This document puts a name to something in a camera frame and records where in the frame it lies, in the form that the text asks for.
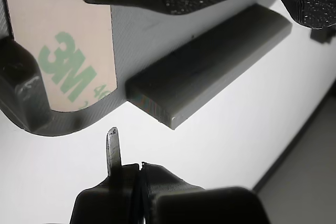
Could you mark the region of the blue-padded gripper finger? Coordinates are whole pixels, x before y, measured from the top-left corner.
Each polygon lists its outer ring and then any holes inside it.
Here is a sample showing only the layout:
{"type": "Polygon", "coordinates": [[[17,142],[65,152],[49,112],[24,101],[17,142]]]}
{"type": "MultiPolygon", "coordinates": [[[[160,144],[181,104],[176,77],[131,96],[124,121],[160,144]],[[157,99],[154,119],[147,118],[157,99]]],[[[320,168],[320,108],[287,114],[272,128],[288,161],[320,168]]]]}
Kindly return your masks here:
{"type": "Polygon", "coordinates": [[[260,199],[249,189],[204,189],[150,163],[142,164],[140,177],[146,223],[270,222],[260,199]]]}

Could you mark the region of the blue-padded gripper finger with blade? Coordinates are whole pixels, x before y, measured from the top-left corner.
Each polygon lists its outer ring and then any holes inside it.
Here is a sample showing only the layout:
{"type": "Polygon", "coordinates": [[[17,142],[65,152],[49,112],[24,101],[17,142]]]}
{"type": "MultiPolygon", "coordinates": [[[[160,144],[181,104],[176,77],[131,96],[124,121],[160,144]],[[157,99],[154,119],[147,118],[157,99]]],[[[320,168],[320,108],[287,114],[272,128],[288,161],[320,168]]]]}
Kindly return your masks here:
{"type": "Polygon", "coordinates": [[[78,194],[70,223],[139,223],[139,164],[121,164],[119,132],[106,137],[108,175],[98,185],[78,194]]]}

